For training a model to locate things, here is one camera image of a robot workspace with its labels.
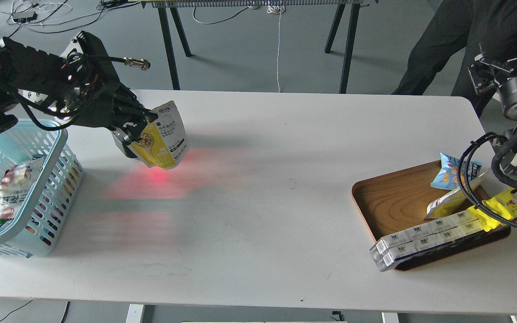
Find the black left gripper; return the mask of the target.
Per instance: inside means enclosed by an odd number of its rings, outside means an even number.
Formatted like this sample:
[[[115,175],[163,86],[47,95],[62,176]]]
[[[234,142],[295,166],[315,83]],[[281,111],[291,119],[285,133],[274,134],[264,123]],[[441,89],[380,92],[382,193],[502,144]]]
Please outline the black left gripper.
[[[62,57],[49,54],[45,75],[47,111],[84,127],[106,127],[123,145],[139,141],[158,115],[144,108],[119,80],[102,41],[80,31]]]

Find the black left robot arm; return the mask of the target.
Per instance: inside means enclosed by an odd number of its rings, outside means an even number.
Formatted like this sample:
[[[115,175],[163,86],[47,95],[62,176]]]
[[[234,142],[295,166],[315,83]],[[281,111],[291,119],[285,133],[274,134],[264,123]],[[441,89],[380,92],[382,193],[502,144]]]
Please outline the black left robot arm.
[[[61,57],[8,37],[0,41],[0,134],[18,122],[9,110],[20,104],[37,127],[70,125],[121,131],[121,143],[138,141],[157,115],[124,86],[113,62],[147,70],[146,60],[110,57],[95,35],[80,31]]]

